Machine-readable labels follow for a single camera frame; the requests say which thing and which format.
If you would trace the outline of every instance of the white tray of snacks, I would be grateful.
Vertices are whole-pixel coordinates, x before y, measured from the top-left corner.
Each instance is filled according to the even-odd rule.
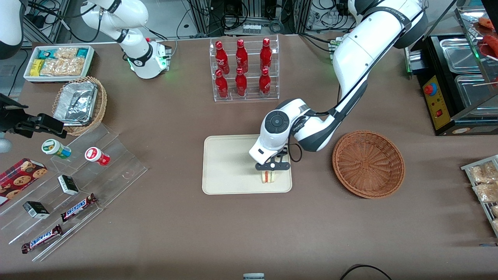
[[[94,52],[89,45],[35,47],[24,78],[31,83],[57,83],[85,77]]]

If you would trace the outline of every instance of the coca-cola bottle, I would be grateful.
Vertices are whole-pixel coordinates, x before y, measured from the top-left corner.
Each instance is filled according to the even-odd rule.
[[[270,84],[271,79],[268,76],[268,68],[263,68],[261,72],[261,77],[259,78],[259,95],[261,97],[268,97],[270,95]]]
[[[237,40],[237,53],[235,54],[237,59],[237,67],[241,67],[244,73],[249,71],[249,60],[248,51],[244,47],[244,40]]]
[[[248,80],[244,75],[244,70],[242,67],[237,68],[237,77],[235,77],[235,84],[237,86],[237,94],[240,97],[246,96],[248,92]]]
[[[218,91],[218,95],[221,99],[228,98],[228,83],[227,80],[223,77],[223,72],[220,69],[216,69],[216,90]]]
[[[223,71],[224,75],[230,73],[230,67],[228,66],[228,56],[227,52],[223,49],[223,43],[221,41],[217,41],[215,43],[216,46],[216,64],[218,68]]]
[[[263,48],[261,49],[261,52],[259,53],[259,58],[261,60],[261,63],[259,66],[261,68],[261,71],[263,71],[263,69],[265,67],[268,67],[268,69],[270,69],[270,67],[271,67],[270,39],[268,39],[268,38],[263,39]]]

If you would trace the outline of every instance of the brown wicker basket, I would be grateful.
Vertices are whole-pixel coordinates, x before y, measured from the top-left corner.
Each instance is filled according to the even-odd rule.
[[[71,81],[68,84],[76,84],[83,82],[95,83],[99,87],[99,91],[97,92],[97,100],[95,101],[95,108],[92,115],[92,122],[85,127],[64,127],[64,130],[67,131],[68,134],[74,136],[79,136],[83,134],[85,131],[93,130],[94,128],[98,127],[102,119],[104,118],[104,114],[106,113],[107,93],[106,89],[102,86],[99,80],[95,79],[94,77],[87,76],[84,78],[79,78],[77,80]],[[57,108],[57,104],[59,103],[59,98],[61,96],[63,88],[64,87],[62,87],[59,90],[59,94],[57,94],[57,97],[55,97],[54,105],[52,105],[52,115],[55,113],[55,109]]]
[[[332,166],[341,183],[364,198],[383,198],[401,186],[404,160],[386,137],[371,131],[355,131],[337,142]]]

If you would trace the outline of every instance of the table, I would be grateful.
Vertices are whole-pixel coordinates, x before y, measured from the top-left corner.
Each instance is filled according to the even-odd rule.
[[[498,275],[498,248],[478,247],[494,242],[493,232],[459,169],[496,154],[498,138],[434,136],[419,85],[404,77],[401,50],[374,67],[331,143],[293,164],[290,192],[204,194],[204,139],[257,134],[277,105],[215,104],[208,45],[179,42],[171,70],[152,80],[130,71],[117,44],[94,45],[91,73],[108,93],[104,123],[150,170],[40,263],[0,237],[2,279],[229,280],[263,272],[268,280],[334,280],[354,264],[404,280]],[[319,112],[333,106],[338,82],[328,54],[297,35],[280,36],[280,46],[280,102],[302,98]],[[29,113],[50,113],[60,86],[26,82],[20,102]],[[391,197],[362,199],[337,180],[333,146],[354,130],[381,133],[403,154],[406,179]],[[6,137],[14,148],[0,154],[0,170],[22,157],[49,159],[40,151],[49,135]],[[350,279],[382,278],[361,269]]]

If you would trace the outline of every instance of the beige tray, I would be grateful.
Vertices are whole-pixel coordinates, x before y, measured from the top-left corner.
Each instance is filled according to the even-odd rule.
[[[279,193],[292,188],[290,169],[275,171],[275,182],[263,184],[249,149],[258,135],[209,136],[204,141],[202,190],[206,194]]]

